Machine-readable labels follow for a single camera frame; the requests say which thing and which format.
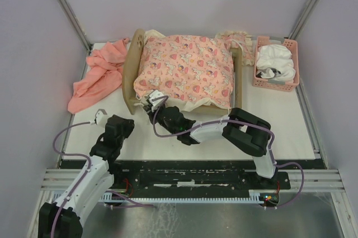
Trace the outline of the wooden striped pet bed frame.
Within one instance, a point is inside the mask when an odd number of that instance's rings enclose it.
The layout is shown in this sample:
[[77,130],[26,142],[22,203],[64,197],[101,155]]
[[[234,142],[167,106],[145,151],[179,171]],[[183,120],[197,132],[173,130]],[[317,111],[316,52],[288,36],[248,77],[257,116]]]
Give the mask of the wooden striped pet bed frame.
[[[145,31],[141,28],[134,32],[128,53],[123,65],[123,78],[122,78],[122,93],[124,102],[131,115],[135,114],[136,105],[140,100],[136,98],[134,90],[134,81],[138,77],[139,64],[144,47],[144,34]],[[233,56],[234,63],[234,93],[233,93],[233,107],[242,108],[242,49],[231,48],[230,52]]]

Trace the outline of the pink unicorn print mattress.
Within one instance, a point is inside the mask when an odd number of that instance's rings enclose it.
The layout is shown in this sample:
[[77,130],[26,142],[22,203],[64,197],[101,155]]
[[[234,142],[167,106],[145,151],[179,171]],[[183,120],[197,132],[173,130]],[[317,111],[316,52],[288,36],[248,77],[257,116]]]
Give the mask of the pink unicorn print mattress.
[[138,100],[159,91],[169,97],[168,105],[182,111],[210,105],[228,110],[233,89],[234,61],[223,40],[145,32],[134,81]]

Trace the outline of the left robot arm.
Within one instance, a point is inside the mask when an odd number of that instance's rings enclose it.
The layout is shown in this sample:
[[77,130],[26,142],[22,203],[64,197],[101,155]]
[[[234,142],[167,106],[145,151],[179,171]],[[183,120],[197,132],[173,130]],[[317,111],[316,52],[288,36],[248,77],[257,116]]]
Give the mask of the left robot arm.
[[89,125],[99,125],[104,132],[98,137],[86,163],[71,185],[52,203],[39,211],[38,237],[81,237],[88,216],[110,187],[122,185],[124,175],[114,169],[124,140],[133,132],[135,122],[117,115],[101,115]]

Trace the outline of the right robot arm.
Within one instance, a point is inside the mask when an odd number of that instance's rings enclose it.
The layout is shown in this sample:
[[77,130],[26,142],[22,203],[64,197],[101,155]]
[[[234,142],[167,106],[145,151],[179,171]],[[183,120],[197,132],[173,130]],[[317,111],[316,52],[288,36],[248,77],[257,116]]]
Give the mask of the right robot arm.
[[220,119],[199,122],[186,118],[178,107],[144,106],[153,126],[159,124],[169,134],[154,133],[161,138],[176,137],[185,145],[197,145],[210,140],[225,139],[240,151],[252,157],[257,173],[257,183],[270,188],[277,182],[276,161],[271,153],[275,135],[265,120],[240,108]]

